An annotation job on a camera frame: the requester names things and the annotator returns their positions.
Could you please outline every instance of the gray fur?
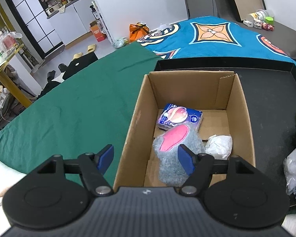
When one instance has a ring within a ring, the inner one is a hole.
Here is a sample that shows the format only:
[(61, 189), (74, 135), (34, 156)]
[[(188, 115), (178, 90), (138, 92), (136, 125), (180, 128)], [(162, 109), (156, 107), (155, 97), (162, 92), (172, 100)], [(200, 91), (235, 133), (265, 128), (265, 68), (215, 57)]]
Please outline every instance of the gray fur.
[(167, 186), (180, 187), (188, 178), (178, 159), (178, 146), (184, 144), (193, 153), (205, 153), (205, 147), (202, 139), (197, 135), (196, 131), (189, 127), (189, 132), (186, 138), (178, 145), (171, 148), (169, 151), (160, 151), (160, 146), (163, 143), (163, 135), (158, 136), (152, 143), (156, 156), (160, 159), (159, 180)]

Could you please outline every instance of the green tablecloth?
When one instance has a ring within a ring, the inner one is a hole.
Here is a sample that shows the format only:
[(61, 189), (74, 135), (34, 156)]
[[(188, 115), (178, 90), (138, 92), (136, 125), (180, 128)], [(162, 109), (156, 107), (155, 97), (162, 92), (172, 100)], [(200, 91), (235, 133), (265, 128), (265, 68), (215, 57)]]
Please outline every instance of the green tablecloth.
[(0, 161), (29, 173), (53, 154), (73, 159), (113, 144), (105, 174), (113, 185), (144, 74), (157, 60), (134, 42), (67, 79), (0, 131)]

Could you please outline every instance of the gray plush toy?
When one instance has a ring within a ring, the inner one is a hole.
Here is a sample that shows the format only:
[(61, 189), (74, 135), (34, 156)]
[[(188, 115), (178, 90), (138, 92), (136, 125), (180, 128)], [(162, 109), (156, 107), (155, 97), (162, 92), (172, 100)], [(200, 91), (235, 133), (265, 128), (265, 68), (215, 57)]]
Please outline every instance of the gray plush toy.
[(188, 124), (173, 127), (153, 141), (155, 154), (160, 159), (159, 180), (167, 186), (180, 187), (188, 178), (178, 159), (178, 146), (184, 144), (195, 154), (205, 153), (202, 139)]

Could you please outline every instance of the orange bag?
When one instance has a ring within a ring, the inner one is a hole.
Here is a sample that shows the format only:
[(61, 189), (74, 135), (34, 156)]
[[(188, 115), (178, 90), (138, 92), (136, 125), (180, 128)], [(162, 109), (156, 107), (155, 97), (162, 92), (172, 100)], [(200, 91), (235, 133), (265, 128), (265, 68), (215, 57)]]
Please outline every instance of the orange bag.
[(146, 26), (146, 24), (143, 25), (138, 22), (136, 25), (129, 25), (130, 42), (134, 42), (137, 39), (146, 36), (147, 34), (149, 34), (149, 28)]

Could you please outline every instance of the blue blanket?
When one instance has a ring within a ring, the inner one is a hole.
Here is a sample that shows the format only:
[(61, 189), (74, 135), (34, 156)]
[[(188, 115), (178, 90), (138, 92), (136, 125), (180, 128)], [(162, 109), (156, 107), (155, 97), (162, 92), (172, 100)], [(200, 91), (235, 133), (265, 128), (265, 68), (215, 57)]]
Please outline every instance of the blue blanket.
[(264, 36), (221, 18), (185, 20), (140, 38), (138, 42), (163, 59), (252, 57), (296, 62)]

